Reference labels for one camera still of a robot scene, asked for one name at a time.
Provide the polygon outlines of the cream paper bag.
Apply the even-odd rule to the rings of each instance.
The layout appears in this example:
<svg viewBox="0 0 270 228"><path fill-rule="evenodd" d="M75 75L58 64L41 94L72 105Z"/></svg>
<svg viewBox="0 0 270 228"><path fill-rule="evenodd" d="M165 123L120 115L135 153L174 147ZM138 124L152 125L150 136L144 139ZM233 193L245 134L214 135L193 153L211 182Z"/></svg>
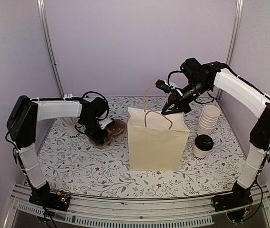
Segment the cream paper bag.
<svg viewBox="0 0 270 228"><path fill-rule="evenodd" d="M180 167L190 130L184 114L163 115L157 110L128 107L130 170L176 171Z"/></svg>

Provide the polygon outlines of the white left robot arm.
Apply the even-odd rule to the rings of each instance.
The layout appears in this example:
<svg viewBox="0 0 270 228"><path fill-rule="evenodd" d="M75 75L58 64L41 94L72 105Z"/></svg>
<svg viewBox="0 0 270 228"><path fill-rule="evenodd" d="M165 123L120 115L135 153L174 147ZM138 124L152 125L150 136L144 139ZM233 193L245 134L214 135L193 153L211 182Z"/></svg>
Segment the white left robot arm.
<svg viewBox="0 0 270 228"><path fill-rule="evenodd" d="M107 127L114 123L109 118L109 105L106 98L96 93L92 101L84 96L66 95L63 98L18 98L7 121L5 139L11 143L15 162L19 163L37 201L50 206L54 201L50 186L46 181L37 159L37 123L48 119L76 118L84 127L82 134L94 143L105 144L109 133Z"/></svg>

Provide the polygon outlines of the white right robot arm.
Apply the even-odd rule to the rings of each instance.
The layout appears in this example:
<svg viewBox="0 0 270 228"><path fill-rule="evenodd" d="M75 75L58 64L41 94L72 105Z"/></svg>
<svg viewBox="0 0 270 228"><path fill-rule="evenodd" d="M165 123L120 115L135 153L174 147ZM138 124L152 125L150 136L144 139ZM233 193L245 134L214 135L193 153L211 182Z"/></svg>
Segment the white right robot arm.
<svg viewBox="0 0 270 228"><path fill-rule="evenodd" d="M240 102L257 118L250 132L246 164L233 185L233 193L228 197L228 203L238 207L246 201L264 163L270 162L270 95L237 75L226 63L218 61L200 64L195 58L188 58L177 72L188 79L184 88L171 85L171 76L155 83L158 89L169 95L161 111L163 115L187 114L191 111L191 102L203 93L218 88Z"/></svg>

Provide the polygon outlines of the brown cardboard cup carrier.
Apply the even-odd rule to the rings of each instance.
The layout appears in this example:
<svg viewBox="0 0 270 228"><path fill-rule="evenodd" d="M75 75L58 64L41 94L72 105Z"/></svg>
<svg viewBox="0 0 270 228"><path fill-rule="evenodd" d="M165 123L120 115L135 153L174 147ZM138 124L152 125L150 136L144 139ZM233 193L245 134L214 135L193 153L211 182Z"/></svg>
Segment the brown cardboard cup carrier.
<svg viewBox="0 0 270 228"><path fill-rule="evenodd" d="M98 149L103 149L106 146L109 146L112 142L112 139L122 134L127 128L127 124L120 119L113 119L112 122L109 123L105 130L107 130L108 135L104 139L104 143L101 144L99 142L95 142L94 140L89 138L89 142Z"/></svg>

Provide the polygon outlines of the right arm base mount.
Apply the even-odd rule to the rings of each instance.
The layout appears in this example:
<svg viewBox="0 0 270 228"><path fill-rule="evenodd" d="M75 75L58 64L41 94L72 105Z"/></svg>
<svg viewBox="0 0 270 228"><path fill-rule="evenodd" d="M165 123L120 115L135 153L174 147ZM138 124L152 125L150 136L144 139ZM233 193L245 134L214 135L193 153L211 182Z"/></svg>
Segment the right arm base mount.
<svg viewBox="0 0 270 228"><path fill-rule="evenodd" d="M232 210L227 213L231 222L243 222L252 208L253 199L250 190L233 190L230 194L215 195L211 199L211 206L216 212Z"/></svg>

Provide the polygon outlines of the black plastic cup lid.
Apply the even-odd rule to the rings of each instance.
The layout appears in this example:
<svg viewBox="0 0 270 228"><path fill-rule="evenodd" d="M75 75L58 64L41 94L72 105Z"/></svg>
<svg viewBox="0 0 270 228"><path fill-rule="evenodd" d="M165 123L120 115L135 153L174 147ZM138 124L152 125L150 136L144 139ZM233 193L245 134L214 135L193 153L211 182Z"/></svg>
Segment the black plastic cup lid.
<svg viewBox="0 0 270 228"><path fill-rule="evenodd" d="M213 148L213 139L206 134L198 135L195 138L195 146L202 151L209 151Z"/></svg>

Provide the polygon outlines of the white paper coffee cup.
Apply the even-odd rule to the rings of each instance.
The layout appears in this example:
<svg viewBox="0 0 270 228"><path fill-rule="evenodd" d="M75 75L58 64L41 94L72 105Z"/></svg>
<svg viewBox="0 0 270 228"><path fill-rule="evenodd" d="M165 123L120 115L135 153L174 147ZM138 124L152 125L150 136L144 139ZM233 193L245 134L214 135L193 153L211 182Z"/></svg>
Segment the white paper coffee cup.
<svg viewBox="0 0 270 228"><path fill-rule="evenodd" d="M209 154L210 154L210 151L203 151L203 150L199 149L198 147L194 146L193 157L196 160L203 160Z"/></svg>

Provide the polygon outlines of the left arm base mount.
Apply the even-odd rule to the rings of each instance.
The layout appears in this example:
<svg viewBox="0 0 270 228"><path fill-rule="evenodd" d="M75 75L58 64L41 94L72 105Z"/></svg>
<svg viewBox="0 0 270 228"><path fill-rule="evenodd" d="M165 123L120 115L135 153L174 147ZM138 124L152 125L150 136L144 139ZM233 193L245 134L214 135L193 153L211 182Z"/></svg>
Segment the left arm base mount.
<svg viewBox="0 0 270 228"><path fill-rule="evenodd" d="M70 204L70 194L63 190L53 193L49 190L32 189L29 202L47 209L67 211Z"/></svg>

